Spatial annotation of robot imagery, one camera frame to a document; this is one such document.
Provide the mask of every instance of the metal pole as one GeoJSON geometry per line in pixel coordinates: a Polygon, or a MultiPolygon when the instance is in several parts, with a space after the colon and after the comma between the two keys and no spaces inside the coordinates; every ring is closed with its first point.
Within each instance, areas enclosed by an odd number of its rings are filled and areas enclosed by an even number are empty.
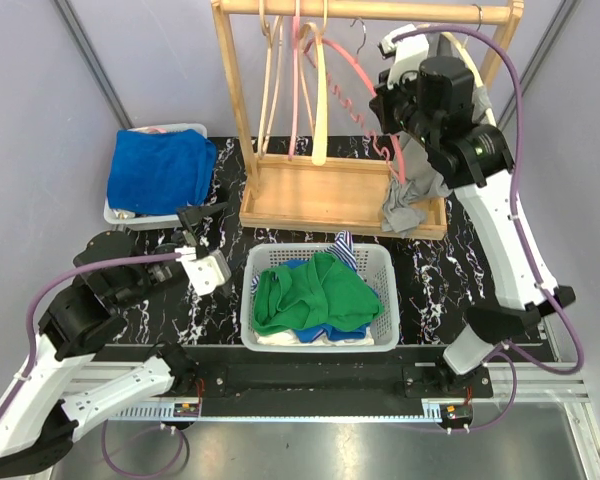
{"type": "Polygon", "coordinates": [[[91,74],[98,84],[102,95],[104,95],[104,98],[109,104],[111,111],[118,120],[120,127],[124,129],[133,128],[133,123],[131,122],[127,111],[124,109],[118,94],[113,88],[113,84],[111,83],[111,80],[109,80],[102,63],[100,63],[100,59],[98,58],[98,55],[96,55],[96,52],[93,48],[93,45],[91,45],[91,42],[89,41],[89,37],[87,36],[84,27],[80,23],[80,20],[76,15],[73,6],[71,5],[71,1],[51,1],[55,5],[60,18],[62,18],[63,22],[67,26],[71,38],[73,38],[76,47],[80,51],[80,54],[86,62],[87,67],[91,71],[91,74]]]}
{"type": "MultiPolygon", "coordinates": [[[[523,95],[526,93],[529,85],[531,85],[531,82],[533,82],[533,79],[536,77],[536,74],[542,66],[542,63],[547,55],[549,55],[551,52],[551,49],[558,40],[560,33],[564,30],[564,27],[579,4],[580,0],[562,0],[560,7],[551,19],[549,27],[544,32],[538,47],[536,48],[535,52],[533,52],[533,56],[531,57],[527,68],[525,68],[520,78],[523,95]]],[[[500,118],[498,119],[498,125],[504,128],[511,120],[511,117],[515,112],[515,108],[515,98],[513,95],[511,95],[511,98],[509,98],[509,101],[507,102],[507,106],[504,108],[502,115],[500,115],[500,118]]]]}

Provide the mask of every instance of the wooden rod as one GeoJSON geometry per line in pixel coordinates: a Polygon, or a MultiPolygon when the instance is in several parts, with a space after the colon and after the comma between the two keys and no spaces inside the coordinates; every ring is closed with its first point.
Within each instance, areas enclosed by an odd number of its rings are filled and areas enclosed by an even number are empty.
{"type": "MultiPolygon", "coordinates": [[[[493,34],[493,39],[505,50],[509,49],[509,45],[511,45],[511,41],[513,40],[513,35],[516,33],[516,29],[522,18],[524,2],[522,0],[509,0],[507,8],[511,10],[509,21],[496,28],[496,31],[493,34]]],[[[487,88],[491,88],[493,85],[493,81],[496,79],[501,64],[502,60],[500,60],[498,54],[492,49],[487,50],[482,65],[480,66],[480,76],[487,88]]]]}
{"type": "Polygon", "coordinates": [[[224,72],[227,77],[227,85],[229,86],[231,106],[236,117],[238,138],[240,139],[240,149],[242,150],[242,157],[247,171],[247,180],[253,184],[255,193],[257,193],[259,188],[258,164],[256,156],[253,153],[253,145],[251,144],[249,119],[247,118],[247,107],[244,103],[244,95],[242,93],[242,79],[240,78],[240,69],[238,68],[231,20],[229,15],[222,11],[220,3],[219,0],[213,0],[211,3],[213,21],[218,33],[218,43],[220,45],[220,53],[222,54],[224,72]]]}
{"type": "MultiPolygon", "coordinates": [[[[259,0],[218,0],[227,14],[258,15],[259,0]]],[[[265,0],[267,15],[295,13],[295,0],[265,0]]],[[[302,0],[300,14],[305,17],[322,17],[323,0],[302,0]]],[[[511,15],[509,7],[482,7],[484,25],[506,25],[511,15]]],[[[328,16],[373,20],[402,20],[433,23],[480,22],[480,11],[473,5],[426,5],[418,3],[390,3],[382,1],[332,0],[328,2],[328,16]]]]}

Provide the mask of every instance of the striped cloth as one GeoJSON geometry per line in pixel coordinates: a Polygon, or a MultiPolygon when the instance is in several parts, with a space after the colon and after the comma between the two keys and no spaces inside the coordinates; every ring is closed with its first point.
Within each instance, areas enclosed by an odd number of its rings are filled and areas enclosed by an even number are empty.
{"type": "MultiPolygon", "coordinates": [[[[342,232],[338,233],[336,235],[336,241],[334,242],[334,244],[327,247],[325,252],[334,255],[338,260],[340,260],[354,272],[358,271],[358,262],[356,262],[356,257],[353,255],[353,235],[351,235],[351,232],[343,230],[342,232]]],[[[251,279],[252,295],[256,293],[259,283],[260,275],[256,275],[251,279]]]]}

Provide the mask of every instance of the white plastic basket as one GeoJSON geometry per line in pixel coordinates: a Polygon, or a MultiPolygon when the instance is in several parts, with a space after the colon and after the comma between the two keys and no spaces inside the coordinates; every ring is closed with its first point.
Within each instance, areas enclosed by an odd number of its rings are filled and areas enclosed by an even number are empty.
{"type": "MultiPolygon", "coordinates": [[[[199,123],[174,123],[171,125],[154,125],[150,127],[132,128],[132,132],[151,133],[152,129],[162,129],[166,132],[184,132],[195,130],[204,138],[207,138],[207,127],[199,123]]],[[[134,218],[118,218],[109,208],[109,200],[104,199],[104,219],[109,225],[124,225],[131,230],[157,230],[159,228],[179,227],[180,221],[177,215],[149,215],[134,218]]]]}
{"type": "Polygon", "coordinates": [[[396,277],[391,264],[391,255],[386,248],[375,244],[356,244],[353,253],[358,262],[358,273],[380,297],[384,313],[371,324],[371,335],[375,345],[308,345],[283,346],[261,345],[251,327],[253,303],[251,280],[263,270],[275,267],[292,259],[309,260],[314,253],[324,252],[328,243],[274,243],[258,245],[251,249],[244,270],[242,305],[240,309],[240,335],[249,350],[280,353],[371,353],[387,352],[398,344],[400,337],[400,312],[396,277]]]}

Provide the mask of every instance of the table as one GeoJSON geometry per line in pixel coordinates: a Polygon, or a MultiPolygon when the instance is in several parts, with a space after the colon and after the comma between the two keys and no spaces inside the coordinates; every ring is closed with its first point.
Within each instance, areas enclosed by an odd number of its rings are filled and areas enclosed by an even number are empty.
{"type": "MultiPolygon", "coordinates": [[[[125,330],[118,344],[151,345],[158,341],[183,345],[239,345],[240,295],[249,249],[272,242],[331,242],[333,234],[243,228],[239,209],[246,175],[237,138],[211,138],[218,148],[218,161],[208,203],[226,201],[222,215],[200,225],[201,241],[210,249],[220,248],[234,276],[229,298],[220,293],[198,297],[186,282],[149,296],[124,312],[125,330]]],[[[271,153],[288,151],[287,137],[272,138],[271,153]]],[[[311,139],[301,137],[298,154],[311,151],[311,139]]],[[[330,137],[328,155],[378,159],[363,137],[330,137]]],[[[400,303],[403,345],[448,344],[464,327],[463,312],[477,300],[495,302],[491,270],[471,220],[452,195],[447,199],[449,230],[442,241],[355,236],[355,242],[379,243],[391,253],[400,303]]],[[[138,246],[151,253],[168,243],[174,230],[132,232],[138,246]]],[[[538,344],[544,334],[534,329],[522,344],[538,344]]]]}

